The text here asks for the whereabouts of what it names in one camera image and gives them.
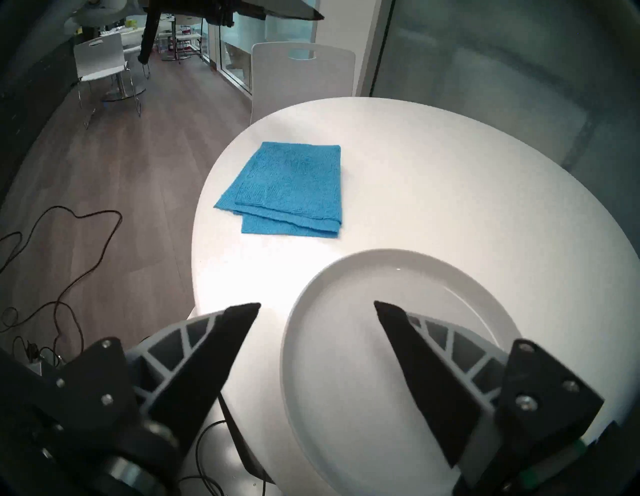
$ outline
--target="glass wall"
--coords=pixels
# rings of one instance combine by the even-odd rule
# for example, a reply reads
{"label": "glass wall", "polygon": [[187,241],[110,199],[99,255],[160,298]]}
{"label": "glass wall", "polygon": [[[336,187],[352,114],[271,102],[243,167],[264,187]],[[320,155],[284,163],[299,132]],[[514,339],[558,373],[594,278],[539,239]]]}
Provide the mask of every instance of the glass wall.
{"label": "glass wall", "polygon": [[206,20],[202,23],[202,39],[200,43],[202,43],[202,56],[205,61],[209,61],[209,24]]}
{"label": "glass wall", "polygon": [[[316,7],[316,0],[304,0]],[[270,15],[265,20],[234,14],[231,28],[220,27],[220,58],[224,73],[251,93],[251,48],[264,42],[314,41],[314,23],[308,20],[278,19]]]}
{"label": "glass wall", "polygon": [[396,0],[371,95],[456,112],[539,150],[640,253],[637,4]]}

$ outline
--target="black cable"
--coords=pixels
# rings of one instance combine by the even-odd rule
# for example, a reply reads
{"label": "black cable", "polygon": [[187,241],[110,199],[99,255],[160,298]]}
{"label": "black cable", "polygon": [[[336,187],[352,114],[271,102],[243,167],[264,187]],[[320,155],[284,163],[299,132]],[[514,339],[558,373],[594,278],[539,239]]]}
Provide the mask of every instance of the black cable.
{"label": "black cable", "polygon": [[27,346],[24,343],[24,339],[22,339],[22,336],[16,336],[13,338],[13,342],[11,343],[11,356],[15,358],[15,342],[16,341],[22,341],[22,348],[24,349],[24,354],[29,356],[29,353],[27,352]]}
{"label": "black cable", "polygon": [[[178,482],[187,481],[189,479],[199,479],[203,482],[207,481],[207,482],[210,482],[211,484],[216,485],[218,488],[220,488],[219,484],[209,476],[185,476],[182,479],[178,479]],[[224,495],[224,493],[222,492],[222,488],[220,488],[220,496],[222,495]]]}
{"label": "black cable", "polygon": [[[56,359],[58,359],[58,363],[60,362],[60,359],[58,358],[58,354],[56,353],[56,345],[58,343],[58,339],[62,336],[62,331],[60,330],[60,325],[58,324],[58,307],[60,305],[68,308],[69,311],[71,312],[71,315],[73,317],[74,323],[76,324],[76,327],[77,327],[77,330],[78,330],[78,334],[80,335],[80,353],[82,353],[84,351],[84,335],[83,335],[83,332],[82,332],[82,328],[80,327],[80,324],[79,324],[79,322],[77,320],[76,313],[73,311],[73,309],[69,305],[67,305],[64,301],[61,301],[61,299],[62,299],[62,297],[64,297],[64,295],[67,293],[67,291],[69,291],[69,289],[71,289],[74,286],[74,284],[76,284],[76,283],[78,283],[78,281],[80,281],[80,279],[82,279],[86,275],[88,275],[91,272],[93,272],[94,270],[96,270],[96,268],[98,267],[98,265],[100,265],[100,263],[102,262],[102,260],[104,258],[104,254],[105,254],[105,252],[107,250],[107,247],[109,246],[109,242],[111,241],[111,238],[113,237],[115,232],[118,230],[118,227],[120,227],[120,224],[122,223],[122,214],[120,212],[118,212],[117,210],[100,210],[100,211],[97,211],[97,212],[92,212],[90,214],[76,215],[76,213],[73,210],[71,210],[68,207],[65,207],[63,205],[54,205],[52,207],[49,207],[35,221],[33,227],[31,228],[31,232],[29,233],[29,237],[27,238],[27,241],[22,246],[20,246],[20,244],[22,243],[22,232],[20,232],[20,231],[9,233],[6,236],[3,236],[2,238],[0,238],[0,243],[1,243],[2,241],[4,241],[5,239],[10,238],[11,236],[18,236],[19,237],[18,243],[13,247],[13,249],[11,250],[11,253],[9,254],[9,257],[7,258],[6,262],[0,268],[0,274],[6,269],[6,267],[13,260],[16,259],[16,257],[18,255],[20,255],[24,251],[26,246],[29,244],[29,242],[31,240],[31,237],[33,236],[33,232],[35,231],[36,227],[38,226],[38,223],[40,222],[40,220],[48,212],[50,212],[52,210],[55,210],[55,209],[62,209],[64,211],[67,211],[71,215],[73,215],[73,217],[75,217],[76,219],[86,219],[86,218],[89,218],[89,217],[94,217],[96,215],[103,215],[103,214],[116,214],[118,216],[118,221],[116,222],[116,225],[111,230],[111,233],[109,234],[109,237],[107,238],[107,241],[104,243],[104,246],[102,247],[102,252],[100,253],[100,258],[98,259],[98,261],[92,267],[90,267],[88,270],[86,270],[85,272],[80,274],[78,277],[73,279],[73,281],[71,281],[66,286],[66,288],[64,288],[64,290],[62,290],[60,292],[60,294],[55,299],[55,301],[48,301],[47,303],[44,303],[39,308],[37,308],[31,315],[29,315],[26,319],[23,319],[21,321],[19,321],[18,310],[15,307],[6,308],[3,311],[3,313],[1,314],[1,316],[0,316],[0,320],[2,320],[2,323],[5,325],[5,329],[0,330],[0,333],[4,333],[4,332],[7,332],[9,329],[16,328],[16,327],[19,327],[19,326],[23,325],[24,323],[26,323],[30,319],[32,319],[43,308],[48,307],[49,305],[53,305],[53,322],[54,322],[54,324],[56,326],[56,332],[57,332],[57,336],[54,338],[53,345],[52,345],[52,348],[51,348],[51,353],[53,353],[53,355],[54,355],[53,356],[54,366],[56,365],[55,364]],[[9,311],[9,310],[13,310],[15,312],[15,319],[10,324],[8,324],[6,322],[6,319],[5,319],[5,315],[6,315],[7,311]]]}
{"label": "black cable", "polygon": [[[202,432],[200,433],[200,436],[198,436],[198,441],[196,442],[196,469],[198,470],[198,474],[200,479],[202,479],[202,483],[204,484],[204,486],[207,488],[207,490],[213,495],[213,496],[218,496],[213,492],[213,489],[211,488],[211,486],[209,485],[209,479],[211,479],[211,477],[207,476],[204,473],[204,470],[202,469],[202,467],[200,466],[200,441],[202,441],[202,437],[205,435],[205,433],[211,429],[212,427],[215,427],[219,424],[226,424],[227,421],[226,420],[219,420],[218,422],[213,422],[212,424],[209,424],[207,427],[205,427]],[[225,492],[222,490],[222,488],[220,487],[220,484],[218,484],[216,481],[214,481],[213,479],[211,479],[211,484],[213,484],[216,489],[220,492],[220,496],[225,496]]]}
{"label": "black cable", "polygon": [[56,355],[55,353],[53,353],[53,350],[49,347],[49,346],[43,346],[42,348],[40,348],[40,351],[38,352],[38,356],[40,358],[45,358],[44,356],[42,356],[42,351],[44,351],[45,349],[48,349],[51,352],[52,358],[51,358],[51,362],[54,367],[57,367],[56,365],[56,360],[58,361],[58,365],[60,364],[60,360],[62,360],[62,358],[60,357],[60,355]]}

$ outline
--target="power cord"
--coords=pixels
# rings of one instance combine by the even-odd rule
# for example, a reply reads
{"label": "power cord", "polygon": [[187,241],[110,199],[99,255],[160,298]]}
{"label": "power cord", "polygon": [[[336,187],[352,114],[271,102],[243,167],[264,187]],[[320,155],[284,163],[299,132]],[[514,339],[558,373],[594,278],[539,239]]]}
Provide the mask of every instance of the power cord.
{"label": "power cord", "polygon": [[[0,268],[0,274],[27,247],[27,245],[29,244],[29,242],[31,240],[31,237],[33,236],[33,232],[35,231],[36,227],[38,226],[38,223],[40,222],[40,220],[48,212],[50,212],[52,210],[55,210],[55,209],[61,209],[61,210],[67,211],[71,215],[73,215],[73,217],[75,217],[76,219],[79,219],[79,220],[80,219],[86,219],[86,218],[89,218],[89,217],[94,217],[94,216],[97,216],[97,215],[103,215],[103,214],[116,214],[118,216],[118,221],[116,222],[116,225],[111,230],[111,233],[109,234],[109,237],[107,238],[107,241],[104,243],[104,246],[102,247],[102,252],[100,253],[100,258],[98,259],[98,261],[92,267],[90,267],[88,270],[86,270],[85,272],[80,274],[78,277],[73,279],[73,281],[71,281],[66,286],[66,288],[64,288],[62,290],[62,292],[58,295],[58,297],[54,301],[48,301],[47,303],[44,303],[43,305],[40,305],[31,315],[29,315],[27,318],[25,318],[25,319],[23,319],[21,321],[19,320],[18,310],[15,307],[7,307],[2,312],[2,314],[0,315],[0,321],[2,321],[2,323],[4,324],[4,329],[0,330],[0,333],[5,333],[10,329],[19,327],[19,326],[27,323],[34,316],[36,316],[38,314],[38,312],[41,311],[43,308],[46,308],[46,307],[49,307],[49,306],[53,305],[53,322],[54,322],[54,324],[56,326],[57,336],[53,340],[52,347],[49,348],[48,346],[44,346],[44,347],[38,349],[35,344],[29,343],[29,342],[25,346],[24,339],[22,339],[21,336],[16,336],[16,338],[14,338],[13,343],[12,343],[12,353],[13,353],[13,345],[15,345],[15,341],[17,340],[17,338],[20,338],[22,340],[22,346],[24,348],[24,351],[27,354],[27,358],[29,359],[30,362],[32,362],[35,358],[40,356],[40,353],[42,352],[43,349],[49,349],[51,351],[52,355],[53,355],[53,357],[52,357],[53,366],[56,367],[57,365],[60,364],[60,360],[61,360],[61,357],[56,353],[56,345],[58,343],[58,339],[60,338],[60,336],[62,336],[62,331],[60,330],[60,325],[58,323],[58,307],[60,305],[62,305],[63,307],[66,307],[71,312],[71,316],[72,316],[72,318],[74,320],[74,323],[76,325],[78,334],[80,336],[80,353],[82,353],[84,351],[84,335],[83,335],[83,332],[82,332],[82,328],[80,327],[80,323],[78,322],[78,319],[76,317],[76,313],[73,311],[73,309],[69,305],[67,305],[64,301],[61,301],[62,297],[64,297],[64,295],[67,293],[67,291],[69,291],[76,283],[78,283],[78,281],[80,281],[80,279],[82,279],[86,275],[88,275],[91,272],[93,272],[94,270],[96,270],[98,265],[100,265],[100,263],[102,262],[102,260],[104,258],[104,254],[105,254],[105,252],[107,250],[107,246],[109,246],[109,242],[111,241],[111,238],[113,237],[115,232],[118,230],[118,227],[120,227],[120,224],[122,223],[122,214],[120,212],[118,212],[117,210],[100,210],[100,211],[97,211],[97,212],[92,212],[90,214],[76,215],[76,213],[73,210],[71,210],[68,207],[65,207],[63,205],[54,205],[52,207],[49,207],[47,210],[45,210],[40,215],[40,217],[38,217],[38,220],[35,221],[33,227],[31,228],[31,232],[29,233],[29,237],[27,238],[27,241],[24,244],[22,244],[23,236],[22,236],[22,232],[21,231],[15,231],[15,232],[9,233],[6,236],[3,236],[2,238],[0,238],[0,243],[1,243],[1,242],[5,241],[6,239],[9,239],[9,238],[11,238],[13,236],[17,236],[18,237],[18,243],[16,243],[16,245],[13,247],[13,249],[11,250],[11,253],[9,254],[9,257],[7,258],[6,262]],[[7,322],[6,316],[7,316],[8,312],[13,312],[14,313],[15,317],[13,318],[13,321]]]}
{"label": "power cord", "polygon": [[[202,465],[200,463],[200,441],[202,441],[202,438],[204,437],[205,433],[211,429],[212,427],[215,427],[217,425],[220,424],[226,424],[227,421],[226,420],[219,420],[218,422],[213,422],[212,424],[209,424],[207,427],[205,427],[202,432],[200,433],[200,436],[198,436],[198,440],[196,441],[196,452],[195,452],[195,458],[196,458],[196,468],[198,470],[198,475],[197,476],[184,476],[181,479],[178,480],[178,482],[182,482],[182,481],[187,481],[189,479],[199,479],[202,481],[202,483],[204,484],[204,486],[207,488],[207,491],[209,491],[209,493],[211,493],[212,496],[225,496],[225,492],[222,490],[222,487],[220,487],[220,484],[218,484],[216,482],[215,479],[209,477],[207,474],[204,473],[204,469],[202,468]],[[213,485],[218,493],[216,494],[212,487],[209,486],[209,484]],[[266,472],[263,471],[263,475],[262,475],[262,496],[265,495],[267,490],[267,474]]]}

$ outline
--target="chair back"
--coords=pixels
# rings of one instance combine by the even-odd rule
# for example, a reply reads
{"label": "chair back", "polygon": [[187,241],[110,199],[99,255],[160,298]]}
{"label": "chair back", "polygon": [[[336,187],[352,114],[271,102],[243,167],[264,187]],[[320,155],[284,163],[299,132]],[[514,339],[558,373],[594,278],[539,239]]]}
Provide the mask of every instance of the chair back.
{"label": "chair back", "polygon": [[158,29],[156,33],[162,33],[163,31],[171,31],[170,20],[161,20],[160,22],[158,22]]}
{"label": "chair back", "polygon": [[[293,58],[305,51],[308,59]],[[313,43],[257,43],[251,53],[251,122],[295,104],[350,97],[356,56],[350,50]]]}
{"label": "chair back", "polygon": [[192,15],[176,14],[175,25],[176,26],[195,26],[202,22],[201,17],[194,17]]}
{"label": "chair back", "polygon": [[124,65],[120,33],[101,36],[74,47],[78,78]]}

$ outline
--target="blue towel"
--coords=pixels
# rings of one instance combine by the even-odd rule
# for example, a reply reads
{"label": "blue towel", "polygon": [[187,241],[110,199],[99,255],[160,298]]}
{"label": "blue towel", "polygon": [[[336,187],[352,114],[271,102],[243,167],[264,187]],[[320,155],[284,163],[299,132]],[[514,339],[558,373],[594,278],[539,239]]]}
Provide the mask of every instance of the blue towel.
{"label": "blue towel", "polygon": [[338,237],[337,232],[320,231],[300,227],[289,222],[267,219],[257,215],[242,215],[242,233],[245,234],[288,234],[290,236]]}
{"label": "blue towel", "polygon": [[264,142],[215,207],[249,214],[242,232],[336,237],[340,147]]}

